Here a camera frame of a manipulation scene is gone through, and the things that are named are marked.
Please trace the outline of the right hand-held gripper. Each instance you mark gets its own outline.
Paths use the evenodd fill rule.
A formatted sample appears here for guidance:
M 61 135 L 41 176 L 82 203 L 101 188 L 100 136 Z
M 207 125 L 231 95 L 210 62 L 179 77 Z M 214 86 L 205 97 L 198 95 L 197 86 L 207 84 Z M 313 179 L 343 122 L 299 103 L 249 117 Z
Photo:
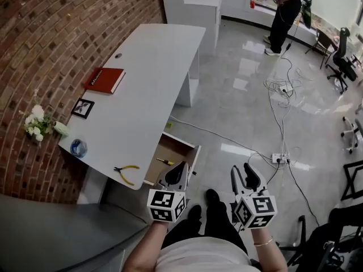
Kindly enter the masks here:
M 234 214 L 243 229 L 267 227 L 277 214 L 275 196 L 268 194 L 264 176 L 253 165 L 244 163 L 243 168 L 246 174 L 246 188 L 253 192 L 262 192 L 242 195 L 244 190 L 241 172 L 236 165 L 232 166 L 232 190 L 236 196 L 240 196 Z

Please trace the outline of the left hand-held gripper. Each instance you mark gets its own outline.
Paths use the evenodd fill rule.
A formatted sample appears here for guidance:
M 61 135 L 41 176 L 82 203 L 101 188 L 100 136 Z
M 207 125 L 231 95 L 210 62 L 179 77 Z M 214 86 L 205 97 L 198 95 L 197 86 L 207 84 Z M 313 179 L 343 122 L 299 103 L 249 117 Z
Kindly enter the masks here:
M 164 169 L 158 184 L 150 185 L 147 209 L 152 220 L 176 223 L 187 207 L 189 164 L 175 163 Z

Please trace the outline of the person's right forearm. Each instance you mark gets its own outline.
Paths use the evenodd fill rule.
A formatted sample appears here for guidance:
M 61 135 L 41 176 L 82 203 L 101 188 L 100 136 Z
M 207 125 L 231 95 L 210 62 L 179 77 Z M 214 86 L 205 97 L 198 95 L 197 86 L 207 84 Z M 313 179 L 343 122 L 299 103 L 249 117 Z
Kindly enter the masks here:
M 251 230 L 263 272 L 288 272 L 286 260 L 267 228 Z

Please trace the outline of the person's left forearm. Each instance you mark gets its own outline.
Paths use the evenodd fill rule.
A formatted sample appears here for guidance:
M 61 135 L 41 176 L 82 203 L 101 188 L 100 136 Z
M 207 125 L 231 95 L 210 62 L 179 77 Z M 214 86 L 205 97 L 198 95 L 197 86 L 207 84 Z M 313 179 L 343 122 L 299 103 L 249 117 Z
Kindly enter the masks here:
M 154 221 L 124 263 L 122 272 L 154 272 L 168 223 Z

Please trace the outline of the person's right black shoe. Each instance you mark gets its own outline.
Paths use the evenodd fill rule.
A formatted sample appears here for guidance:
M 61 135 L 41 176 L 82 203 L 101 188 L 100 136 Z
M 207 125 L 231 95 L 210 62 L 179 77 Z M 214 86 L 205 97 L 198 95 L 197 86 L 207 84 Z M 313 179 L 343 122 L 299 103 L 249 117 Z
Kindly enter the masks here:
M 209 207 L 218 204 L 220 202 L 220 197 L 214 189 L 208 189 L 205 192 L 205 201 L 206 205 Z

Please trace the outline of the person's black shoe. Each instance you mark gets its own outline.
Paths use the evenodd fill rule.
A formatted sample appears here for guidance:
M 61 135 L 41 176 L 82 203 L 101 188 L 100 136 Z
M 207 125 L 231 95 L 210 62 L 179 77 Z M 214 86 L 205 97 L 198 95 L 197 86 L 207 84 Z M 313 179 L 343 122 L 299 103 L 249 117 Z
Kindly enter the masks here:
M 188 212 L 187 219 L 193 222 L 199 222 L 201 219 L 202 208 L 200 205 L 194 205 Z
M 205 192 L 205 201 L 206 205 L 209 207 L 218 204 L 220 202 L 220 197 L 214 189 L 208 189 Z

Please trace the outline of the person's left black shoe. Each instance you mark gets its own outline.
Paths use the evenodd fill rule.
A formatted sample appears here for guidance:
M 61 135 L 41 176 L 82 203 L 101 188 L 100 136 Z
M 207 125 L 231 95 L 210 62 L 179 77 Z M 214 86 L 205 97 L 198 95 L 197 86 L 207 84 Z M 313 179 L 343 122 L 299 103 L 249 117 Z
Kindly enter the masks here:
M 193 222 L 199 222 L 201 219 L 202 208 L 200 205 L 194 205 L 188 212 L 187 219 Z

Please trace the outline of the person's black trousers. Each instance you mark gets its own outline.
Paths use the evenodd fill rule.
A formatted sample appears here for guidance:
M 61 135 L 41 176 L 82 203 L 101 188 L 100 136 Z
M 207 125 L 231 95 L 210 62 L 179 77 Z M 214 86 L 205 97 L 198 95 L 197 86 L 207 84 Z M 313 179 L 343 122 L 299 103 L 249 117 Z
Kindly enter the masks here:
M 193 222 L 187 218 L 182 220 L 166 235 L 162 248 L 166 248 L 179 241 L 199 237 L 200 228 L 201 221 Z M 218 204 L 209 206 L 206 210 L 204 236 L 229 241 L 241 248 L 244 252 L 247 252 L 238 231 L 230 223 L 226 205 L 221 200 Z

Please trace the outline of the person's white shirt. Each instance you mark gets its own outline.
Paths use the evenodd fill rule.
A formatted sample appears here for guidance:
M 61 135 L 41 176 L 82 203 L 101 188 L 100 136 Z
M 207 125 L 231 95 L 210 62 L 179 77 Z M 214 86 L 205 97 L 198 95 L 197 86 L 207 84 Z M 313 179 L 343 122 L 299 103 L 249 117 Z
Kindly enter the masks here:
M 195 237 L 160 252 L 155 272 L 260 272 L 238 246 L 214 237 Z

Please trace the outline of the white desk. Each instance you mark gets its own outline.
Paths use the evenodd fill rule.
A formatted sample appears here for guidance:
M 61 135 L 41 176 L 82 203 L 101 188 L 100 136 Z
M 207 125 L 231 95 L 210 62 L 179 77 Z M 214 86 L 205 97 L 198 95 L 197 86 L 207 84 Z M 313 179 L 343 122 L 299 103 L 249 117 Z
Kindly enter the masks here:
M 99 203 L 108 179 L 134 190 L 141 188 L 175 104 L 190 107 L 199 84 L 199 46 L 205 28 L 177 24 L 142 24 L 105 63 L 124 69 L 115 92 L 87 91 L 95 104 L 86 119 L 71 116 L 70 135 L 59 145 L 70 150 L 73 140 L 87 144 L 82 161 L 88 166 L 79 204 Z M 122 174 L 114 167 L 137 165 Z

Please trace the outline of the white office chair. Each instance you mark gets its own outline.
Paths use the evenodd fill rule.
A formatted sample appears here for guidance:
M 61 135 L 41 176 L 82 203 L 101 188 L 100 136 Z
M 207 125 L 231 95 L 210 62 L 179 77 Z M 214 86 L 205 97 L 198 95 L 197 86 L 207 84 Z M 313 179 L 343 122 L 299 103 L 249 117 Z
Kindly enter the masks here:
M 346 116 L 343 116 L 342 120 L 345 124 L 345 130 L 340 133 L 340 136 L 342 138 L 348 138 L 351 136 L 351 143 L 348 151 L 352 154 L 359 145 L 357 133 L 360 133 L 363 137 L 363 124 L 357 117 L 354 119 L 354 122 L 351 122 Z

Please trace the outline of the red book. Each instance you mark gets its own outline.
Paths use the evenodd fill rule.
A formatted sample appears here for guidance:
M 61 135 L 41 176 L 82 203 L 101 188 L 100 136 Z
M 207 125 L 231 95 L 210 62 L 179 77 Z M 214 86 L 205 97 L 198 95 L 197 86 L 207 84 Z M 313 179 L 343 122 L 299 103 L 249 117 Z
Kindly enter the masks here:
M 124 75 L 124 69 L 98 67 L 84 83 L 84 88 L 90 91 L 113 94 Z

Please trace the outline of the pale green vase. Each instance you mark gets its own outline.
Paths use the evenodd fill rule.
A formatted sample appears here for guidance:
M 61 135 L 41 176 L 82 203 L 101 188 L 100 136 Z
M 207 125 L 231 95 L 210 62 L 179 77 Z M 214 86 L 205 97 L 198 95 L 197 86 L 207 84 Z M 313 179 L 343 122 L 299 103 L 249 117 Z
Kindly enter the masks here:
M 56 121 L 53 124 L 53 129 L 58 132 L 59 134 L 61 134 L 62 136 L 69 136 L 70 135 L 70 129 L 64 125 L 63 123 Z

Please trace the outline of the large grey cabinet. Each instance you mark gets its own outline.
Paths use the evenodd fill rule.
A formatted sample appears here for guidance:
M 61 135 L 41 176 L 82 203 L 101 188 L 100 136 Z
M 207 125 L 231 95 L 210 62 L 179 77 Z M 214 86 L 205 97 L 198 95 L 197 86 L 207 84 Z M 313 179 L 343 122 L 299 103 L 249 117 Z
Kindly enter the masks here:
M 109 204 L 68 205 L 0 194 L 0 272 L 66 272 L 124 247 L 147 224 Z

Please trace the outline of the white flower bouquet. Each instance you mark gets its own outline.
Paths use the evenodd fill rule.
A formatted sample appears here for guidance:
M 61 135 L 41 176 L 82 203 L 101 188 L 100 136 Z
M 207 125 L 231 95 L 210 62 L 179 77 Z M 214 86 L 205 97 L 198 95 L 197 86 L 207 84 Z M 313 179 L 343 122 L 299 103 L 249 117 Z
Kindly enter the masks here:
M 26 114 L 23 127 L 25 135 L 37 147 L 41 147 L 44 138 L 54 131 L 54 121 L 40 104 L 39 88 L 35 89 L 31 100 L 31 110 Z

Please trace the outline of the brown chair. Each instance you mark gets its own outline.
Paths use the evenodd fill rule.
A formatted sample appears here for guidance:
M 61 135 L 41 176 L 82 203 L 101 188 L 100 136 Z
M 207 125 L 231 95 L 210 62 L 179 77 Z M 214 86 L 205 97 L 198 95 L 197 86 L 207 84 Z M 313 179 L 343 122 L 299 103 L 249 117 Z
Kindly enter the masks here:
M 311 50 L 319 52 L 322 55 L 322 61 L 320 63 L 320 69 L 321 69 L 324 62 L 326 62 L 330 58 L 331 54 L 337 51 L 337 49 L 338 46 L 333 41 L 333 39 L 330 38 L 320 29 L 317 29 L 315 44 L 309 47 L 308 50 L 305 52 L 305 54 L 307 54 Z

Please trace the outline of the white shelf cabinet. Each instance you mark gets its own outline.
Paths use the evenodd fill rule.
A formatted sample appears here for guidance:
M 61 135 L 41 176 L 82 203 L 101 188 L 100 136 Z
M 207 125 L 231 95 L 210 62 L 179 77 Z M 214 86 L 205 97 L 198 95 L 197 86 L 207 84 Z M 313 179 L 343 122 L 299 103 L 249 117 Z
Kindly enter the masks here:
M 204 27 L 208 31 L 219 22 L 222 0 L 163 0 L 168 24 Z

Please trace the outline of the black high-back office chair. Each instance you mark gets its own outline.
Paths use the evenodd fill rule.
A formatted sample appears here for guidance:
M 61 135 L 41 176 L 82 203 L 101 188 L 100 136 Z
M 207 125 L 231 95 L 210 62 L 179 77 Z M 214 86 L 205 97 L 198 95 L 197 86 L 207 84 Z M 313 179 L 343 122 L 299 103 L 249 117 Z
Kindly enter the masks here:
M 332 61 L 337 66 L 337 69 L 334 69 L 329 64 L 326 64 L 326 68 L 329 67 L 334 72 L 334 74 L 327 76 L 327 79 L 329 80 L 330 78 L 337 78 L 339 80 L 341 86 L 341 95 L 348 89 L 348 85 L 346 84 L 344 78 L 348 78 L 353 82 L 357 79 L 357 74 L 353 70 L 352 64 L 347 59 L 345 59 L 347 52 L 347 40 L 349 36 L 350 31 L 347 27 L 340 29 L 339 47 L 332 56 Z

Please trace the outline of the black picture frame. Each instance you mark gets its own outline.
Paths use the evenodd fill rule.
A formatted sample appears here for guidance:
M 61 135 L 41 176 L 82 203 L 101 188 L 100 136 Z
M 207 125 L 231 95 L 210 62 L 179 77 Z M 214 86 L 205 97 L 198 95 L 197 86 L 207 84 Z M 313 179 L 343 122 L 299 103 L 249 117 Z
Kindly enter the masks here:
M 94 104 L 95 103 L 93 101 L 79 98 L 75 103 L 71 114 L 86 119 L 91 112 Z

